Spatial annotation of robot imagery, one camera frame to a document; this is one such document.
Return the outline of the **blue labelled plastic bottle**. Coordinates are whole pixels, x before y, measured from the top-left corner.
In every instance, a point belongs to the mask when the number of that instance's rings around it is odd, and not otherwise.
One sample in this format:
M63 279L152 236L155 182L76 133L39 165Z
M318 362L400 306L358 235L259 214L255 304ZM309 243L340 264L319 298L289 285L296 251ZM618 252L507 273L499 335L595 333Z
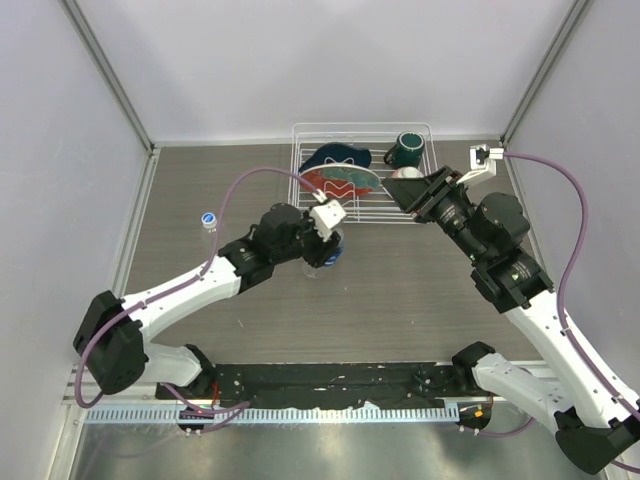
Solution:
M344 252L345 232L338 228L331 237L331 240L322 245L320 253L312 259L311 263L306 260L302 263L302 272L309 279L319 279L327 275Z

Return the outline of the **clear unlabelled plastic bottle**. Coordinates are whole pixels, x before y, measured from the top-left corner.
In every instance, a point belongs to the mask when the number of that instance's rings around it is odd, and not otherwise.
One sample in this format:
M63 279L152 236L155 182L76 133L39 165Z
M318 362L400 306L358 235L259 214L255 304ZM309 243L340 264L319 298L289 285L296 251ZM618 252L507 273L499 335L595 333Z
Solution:
M205 249L206 260L211 257L213 252L217 252L220 248L224 247L229 240L228 229L218 216L217 218L218 224L215 229L206 229L201 224L201 240Z

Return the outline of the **white blue bottle cap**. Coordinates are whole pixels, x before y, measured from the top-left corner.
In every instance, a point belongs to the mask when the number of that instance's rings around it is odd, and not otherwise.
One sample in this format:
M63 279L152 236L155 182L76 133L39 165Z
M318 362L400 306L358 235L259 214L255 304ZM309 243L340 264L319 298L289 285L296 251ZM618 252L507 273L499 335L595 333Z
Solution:
M218 218L212 212L205 212L201 216L201 224L206 229L215 229L218 224Z

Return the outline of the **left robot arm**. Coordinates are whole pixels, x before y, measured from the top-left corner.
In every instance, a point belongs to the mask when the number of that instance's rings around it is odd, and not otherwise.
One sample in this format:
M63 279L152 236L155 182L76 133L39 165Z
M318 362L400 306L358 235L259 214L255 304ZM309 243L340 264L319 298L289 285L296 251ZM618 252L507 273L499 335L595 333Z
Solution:
M101 394L151 382L162 397L200 399L211 394L216 369L196 346L168 347L155 338L178 321L270 279L276 266L301 259L319 269L339 250L346 213L335 200L306 211L280 203L249 232L203 265L145 292L118 298L96 295L73 340L81 367Z

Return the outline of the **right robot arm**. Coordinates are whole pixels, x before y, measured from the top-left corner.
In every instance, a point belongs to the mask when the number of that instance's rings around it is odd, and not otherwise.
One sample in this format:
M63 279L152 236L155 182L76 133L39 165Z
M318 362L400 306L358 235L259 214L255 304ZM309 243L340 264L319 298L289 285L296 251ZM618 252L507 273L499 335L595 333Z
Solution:
M465 395L496 394L545 426L580 470L597 474L639 440L639 396L597 353L560 305L560 292L520 244L530 224L513 195L471 202L459 172L386 178L383 188L417 223L433 222L471 260L481 296L531 342L553 371L545 382L476 342L453 358Z

